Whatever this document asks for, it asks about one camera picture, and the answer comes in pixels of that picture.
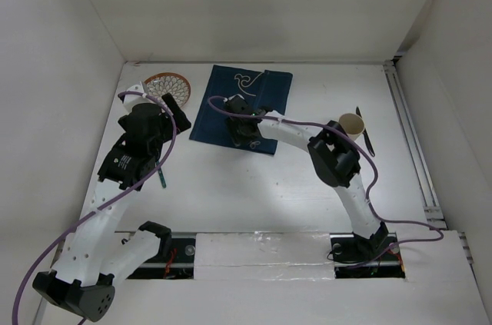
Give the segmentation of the dark blue printed cloth napkin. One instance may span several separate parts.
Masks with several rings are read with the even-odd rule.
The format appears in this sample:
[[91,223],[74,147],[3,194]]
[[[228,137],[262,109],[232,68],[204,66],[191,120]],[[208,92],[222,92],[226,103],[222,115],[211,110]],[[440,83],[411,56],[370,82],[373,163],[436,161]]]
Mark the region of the dark blue printed cloth napkin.
[[273,155],[278,143],[261,138],[246,147],[234,146],[222,112],[224,101],[241,95],[253,108],[285,113],[293,75],[283,71],[252,71],[215,65],[206,87],[190,139],[226,148],[238,148],[259,154]]

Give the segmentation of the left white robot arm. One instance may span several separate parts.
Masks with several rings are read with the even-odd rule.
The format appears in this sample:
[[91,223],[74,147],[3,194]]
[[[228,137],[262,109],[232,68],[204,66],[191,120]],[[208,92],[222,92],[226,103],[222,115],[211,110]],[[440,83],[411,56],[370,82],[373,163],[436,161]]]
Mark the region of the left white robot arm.
[[175,255],[171,229],[151,221],[117,250],[111,243],[129,196],[161,169],[170,154],[163,145],[174,144],[191,122],[170,94],[157,99],[126,91],[120,97],[129,108],[118,120],[124,132],[101,164],[90,206],[53,268],[37,273],[32,284],[49,303],[91,322],[107,313],[116,286],[146,260]]

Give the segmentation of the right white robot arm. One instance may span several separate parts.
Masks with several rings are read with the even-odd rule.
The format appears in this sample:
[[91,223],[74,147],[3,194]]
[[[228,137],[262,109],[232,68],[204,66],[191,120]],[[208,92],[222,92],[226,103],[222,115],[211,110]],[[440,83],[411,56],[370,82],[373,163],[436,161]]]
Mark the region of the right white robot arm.
[[236,146],[259,138],[279,141],[309,154],[317,177],[332,187],[350,219],[354,256],[348,263],[375,258],[387,246],[386,224],[372,212],[361,179],[360,153],[343,128],[330,121],[320,131],[285,118],[270,108],[254,110],[241,95],[223,100],[225,124]]

